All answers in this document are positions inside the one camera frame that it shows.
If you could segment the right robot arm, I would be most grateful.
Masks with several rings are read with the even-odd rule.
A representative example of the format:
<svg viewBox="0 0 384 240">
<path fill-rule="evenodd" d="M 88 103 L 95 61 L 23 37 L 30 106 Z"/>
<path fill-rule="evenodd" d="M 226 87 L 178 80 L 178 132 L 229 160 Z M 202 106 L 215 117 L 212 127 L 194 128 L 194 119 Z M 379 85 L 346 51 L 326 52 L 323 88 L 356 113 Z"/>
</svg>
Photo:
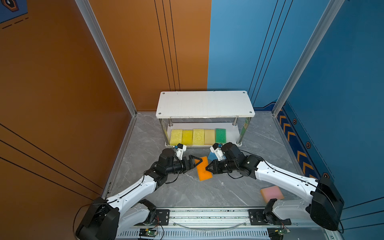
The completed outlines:
<svg viewBox="0 0 384 240">
<path fill-rule="evenodd" d="M 330 179 L 294 174 L 260 156 L 244 155 L 233 143 L 215 143 L 210 150 L 216 159 L 206 167 L 208 172 L 214 175 L 238 172 L 241 177 L 268 182 L 299 197 L 293 201 L 270 199 L 262 213 L 267 224 L 283 226 L 290 224 L 291 219 L 301 219 L 311 220 L 326 230 L 344 231 L 341 215 L 345 202 Z"/>
</svg>

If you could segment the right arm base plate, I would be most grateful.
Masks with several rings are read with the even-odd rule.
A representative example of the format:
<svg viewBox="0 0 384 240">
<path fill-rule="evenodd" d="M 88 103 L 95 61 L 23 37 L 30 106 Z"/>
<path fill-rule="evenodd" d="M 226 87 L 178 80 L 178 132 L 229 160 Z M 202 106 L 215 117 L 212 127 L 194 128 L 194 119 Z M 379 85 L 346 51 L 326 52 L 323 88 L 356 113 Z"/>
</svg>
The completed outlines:
<svg viewBox="0 0 384 240">
<path fill-rule="evenodd" d="M 264 210 L 262 209 L 250 209 L 248 210 L 248 214 L 249 214 L 249 219 L 252 226 L 266 226 L 266 225 L 290 226 L 292 224 L 290 219 L 285 219 L 285 220 L 279 219 L 272 212 L 267 212 L 265 214 Z"/>
</svg>

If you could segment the green scrub sponge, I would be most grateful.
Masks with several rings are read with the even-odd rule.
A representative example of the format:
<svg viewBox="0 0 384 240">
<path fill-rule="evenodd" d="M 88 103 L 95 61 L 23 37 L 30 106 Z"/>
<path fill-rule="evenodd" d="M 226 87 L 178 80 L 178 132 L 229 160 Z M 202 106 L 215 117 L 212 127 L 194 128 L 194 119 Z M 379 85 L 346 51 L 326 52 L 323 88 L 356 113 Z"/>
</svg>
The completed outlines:
<svg viewBox="0 0 384 240">
<path fill-rule="evenodd" d="M 216 129 L 215 130 L 215 141 L 218 144 L 227 143 L 227 130 L 226 129 Z"/>
</svg>

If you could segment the pale yellow sponge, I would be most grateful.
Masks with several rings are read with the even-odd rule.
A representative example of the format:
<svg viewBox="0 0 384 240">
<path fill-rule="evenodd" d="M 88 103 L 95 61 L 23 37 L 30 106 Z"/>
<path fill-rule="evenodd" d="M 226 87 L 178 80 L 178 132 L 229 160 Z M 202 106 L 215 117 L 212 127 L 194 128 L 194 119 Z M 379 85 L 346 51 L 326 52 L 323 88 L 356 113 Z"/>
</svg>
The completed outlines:
<svg viewBox="0 0 384 240">
<path fill-rule="evenodd" d="M 208 130 L 204 131 L 204 144 L 212 146 L 216 142 L 216 130 Z"/>
</svg>

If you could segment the bright yellow foam sponge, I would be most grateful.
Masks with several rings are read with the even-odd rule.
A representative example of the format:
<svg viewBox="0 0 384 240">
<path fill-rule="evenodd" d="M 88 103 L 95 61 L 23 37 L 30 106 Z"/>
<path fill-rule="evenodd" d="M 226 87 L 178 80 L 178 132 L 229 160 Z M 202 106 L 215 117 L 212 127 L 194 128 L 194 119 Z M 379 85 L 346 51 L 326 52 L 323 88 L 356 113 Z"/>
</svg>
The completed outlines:
<svg viewBox="0 0 384 240">
<path fill-rule="evenodd" d="M 186 146 L 193 145 L 193 130 L 183 130 L 182 144 Z"/>
</svg>

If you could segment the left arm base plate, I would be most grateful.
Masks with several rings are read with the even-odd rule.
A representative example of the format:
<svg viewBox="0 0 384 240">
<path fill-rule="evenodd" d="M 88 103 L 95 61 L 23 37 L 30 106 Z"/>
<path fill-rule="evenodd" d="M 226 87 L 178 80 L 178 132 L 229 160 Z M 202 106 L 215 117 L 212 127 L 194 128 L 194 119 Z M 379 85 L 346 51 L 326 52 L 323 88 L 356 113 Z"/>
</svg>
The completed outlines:
<svg viewBox="0 0 384 240">
<path fill-rule="evenodd" d="M 160 224 L 162 226 L 168 226 L 169 220 L 170 220 L 169 209 L 156 209 L 156 210 L 150 210 L 149 215 L 147 216 L 143 224 L 144 225 Z"/>
</svg>

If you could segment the white two-tier shelf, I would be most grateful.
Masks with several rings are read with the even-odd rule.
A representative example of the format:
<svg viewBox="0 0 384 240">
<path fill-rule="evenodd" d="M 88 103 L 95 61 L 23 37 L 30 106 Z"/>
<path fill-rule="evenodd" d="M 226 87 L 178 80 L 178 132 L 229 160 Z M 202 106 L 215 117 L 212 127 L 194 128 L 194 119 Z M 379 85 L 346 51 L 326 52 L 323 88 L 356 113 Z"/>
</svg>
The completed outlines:
<svg viewBox="0 0 384 240">
<path fill-rule="evenodd" d="M 246 91 L 161 92 L 156 111 L 168 148 L 174 129 L 225 129 L 226 140 L 240 147 L 254 116 Z"/>
</svg>

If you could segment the yellow porous sponge large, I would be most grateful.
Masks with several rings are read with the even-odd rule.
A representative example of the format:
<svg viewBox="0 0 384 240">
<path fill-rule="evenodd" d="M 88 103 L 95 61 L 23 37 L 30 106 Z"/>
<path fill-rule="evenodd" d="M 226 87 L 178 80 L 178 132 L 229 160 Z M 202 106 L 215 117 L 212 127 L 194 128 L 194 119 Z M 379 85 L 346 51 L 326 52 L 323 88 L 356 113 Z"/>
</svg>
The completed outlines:
<svg viewBox="0 0 384 240">
<path fill-rule="evenodd" d="M 171 131 L 170 146 L 177 146 L 182 143 L 183 130 L 173 129 Z"/>
</svg>

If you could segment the orange sponge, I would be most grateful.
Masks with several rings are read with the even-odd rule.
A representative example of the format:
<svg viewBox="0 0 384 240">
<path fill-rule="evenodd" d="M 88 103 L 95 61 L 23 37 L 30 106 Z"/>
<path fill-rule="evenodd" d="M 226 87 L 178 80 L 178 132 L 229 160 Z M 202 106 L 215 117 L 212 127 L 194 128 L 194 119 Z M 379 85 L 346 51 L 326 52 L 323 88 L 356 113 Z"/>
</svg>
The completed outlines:
<svg viewBox="0 0 384 240">
<path fill-rule="evenodd" d="M 200 182 L 209 180 L 213 177 L 213 174 L 206 170 L 209 165 L 208 157 L 202 157 L 202 162 L 196 167 Z"/>
</svg>

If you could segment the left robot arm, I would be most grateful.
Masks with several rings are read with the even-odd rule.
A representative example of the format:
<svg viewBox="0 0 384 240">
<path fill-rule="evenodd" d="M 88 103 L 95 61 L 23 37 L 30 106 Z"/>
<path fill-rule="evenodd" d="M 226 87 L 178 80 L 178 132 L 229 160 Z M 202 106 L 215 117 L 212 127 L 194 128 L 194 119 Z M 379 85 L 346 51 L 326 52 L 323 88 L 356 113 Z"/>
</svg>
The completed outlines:
<svg viewBox="0 0 384 240">
<path fill-rule="evenodd" d="M 178 145 L 164 149 L 158 161 L 144 171 L 143 176 L 122 192 L 103 199 L 98 197 L 89 205 L 79 226 L 73 229 L 77 240 L 114 240 L 119 230 L 136 224 L 151 224 L 156 206 L 145 197 L 164 184 L 169 184 L 171 174 L 184 174 L 195 169 L 203 159 L 184 156 L 186 147 Z"/>
</svg>

